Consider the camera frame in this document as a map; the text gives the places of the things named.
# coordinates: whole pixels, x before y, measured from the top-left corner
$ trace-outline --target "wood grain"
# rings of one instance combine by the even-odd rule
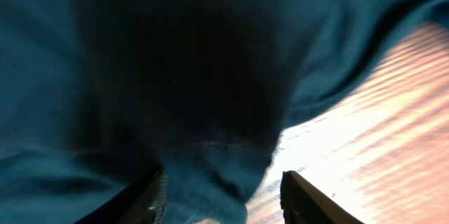
[[[288,170],[365,223],[449,223],[448,115],[449,33],[427,23],[346,100],[283,132],[247,223],[283,223]]]

